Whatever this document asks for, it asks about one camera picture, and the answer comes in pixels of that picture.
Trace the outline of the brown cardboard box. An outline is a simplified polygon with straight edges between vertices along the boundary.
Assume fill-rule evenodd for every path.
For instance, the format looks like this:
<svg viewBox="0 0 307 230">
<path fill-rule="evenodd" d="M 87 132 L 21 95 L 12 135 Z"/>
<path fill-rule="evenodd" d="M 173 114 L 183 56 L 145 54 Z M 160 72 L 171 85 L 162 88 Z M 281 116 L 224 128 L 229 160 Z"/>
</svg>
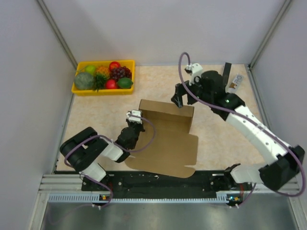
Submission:
<svg viewBox="0 0 307 230">
<path fill-rule="evenodd" d="M 134 170 L 188 178 L 195 173 L 198 137 L 190 133 L 194 107 L 142 99 L 139 110 L 147 120 L 145 132 L 125 164 Z M 139 149 L 148 144 L 143 151 Z"/>
</svg>

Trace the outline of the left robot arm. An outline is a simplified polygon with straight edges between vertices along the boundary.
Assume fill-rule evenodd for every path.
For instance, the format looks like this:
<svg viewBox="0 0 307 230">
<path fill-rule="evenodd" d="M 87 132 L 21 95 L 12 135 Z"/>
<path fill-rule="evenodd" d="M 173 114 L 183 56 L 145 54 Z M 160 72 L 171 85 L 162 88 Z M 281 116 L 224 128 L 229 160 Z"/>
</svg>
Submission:
<svg viewBox="0 0 307 230">
<path fill-rule="evenodd" d="M 109 183 L 106 171 L 96 161 L 98 156 L 117 163 L 125 161 L 130 156 L 130 150 L 135 149 L 140 133 L 145 131 L 141 120 L 127 119 L 126 122 L 128 126 L 122 129 L 115 142 L 99 137 L 92 127 L 87 127 L 59 148 L 66 163 L 76 172 L 91 177 L 93 186 L 98 190 L 106 189 Z"/>
</svg>

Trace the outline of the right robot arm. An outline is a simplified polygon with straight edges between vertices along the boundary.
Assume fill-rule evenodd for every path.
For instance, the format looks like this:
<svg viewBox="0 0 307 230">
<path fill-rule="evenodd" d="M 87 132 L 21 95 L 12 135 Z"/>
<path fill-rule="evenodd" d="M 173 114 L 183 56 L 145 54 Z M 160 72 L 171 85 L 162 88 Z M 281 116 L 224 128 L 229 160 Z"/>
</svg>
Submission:
<svg viewBox="0 0 307 230">
<path fill-rule="evenodd" d="M 235 127 L 258 150 L 265 160 L 263 165 L 245 166 L 240 163 L 228 167 L 224 184 L 234 190 L 242 183 L 263 184 L 272 191 L 279 190 L 302 169 L 305 151 L 299 145 L 292 147 L 275 136 L 258 120 L 245 102 L 236 94 L 226 92 L 224 77 L 215 70 L 186 71 L 190 80 L 175 85 L 171 101 L 183 107 L 183 95 L 188 104 L 200 102 L 211 108 L 226 123 Z"/>
</svg>

